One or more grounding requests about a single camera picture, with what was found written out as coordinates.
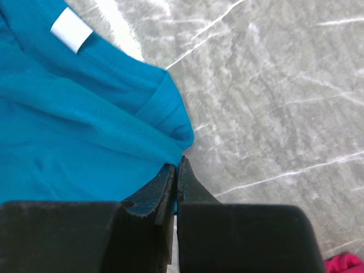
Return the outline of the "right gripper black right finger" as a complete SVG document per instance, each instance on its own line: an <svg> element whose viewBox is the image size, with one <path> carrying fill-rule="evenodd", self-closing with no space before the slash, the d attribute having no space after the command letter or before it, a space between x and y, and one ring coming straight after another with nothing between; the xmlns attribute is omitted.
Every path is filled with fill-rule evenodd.
<svg viewBox="0 0 364 273"><path fill-rule="evenodd" d="M223 204L182 158L177 179L181 272L324 272L312 225L292 205Z"/></svg>

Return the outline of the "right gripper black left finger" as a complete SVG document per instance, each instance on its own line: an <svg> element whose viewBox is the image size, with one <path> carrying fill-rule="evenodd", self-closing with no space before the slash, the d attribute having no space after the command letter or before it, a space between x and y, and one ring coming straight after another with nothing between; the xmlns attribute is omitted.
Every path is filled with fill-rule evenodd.
<svg viewBox="0 0 364 273"><path fill-rule="evenodd" d="M1 205L2 272L166 272L176 168L120 202Z"/></svg>

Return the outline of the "teal blue t shirt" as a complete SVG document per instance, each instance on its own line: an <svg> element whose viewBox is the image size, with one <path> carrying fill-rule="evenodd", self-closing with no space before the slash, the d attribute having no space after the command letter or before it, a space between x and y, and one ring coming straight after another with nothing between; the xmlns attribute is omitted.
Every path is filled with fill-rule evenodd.
<svg viewBox="0 0 364 273"><path fill-rule="evenodd" d="M121 201L193 141L166 70L64 1L1 2L1 202Z"/></svg>

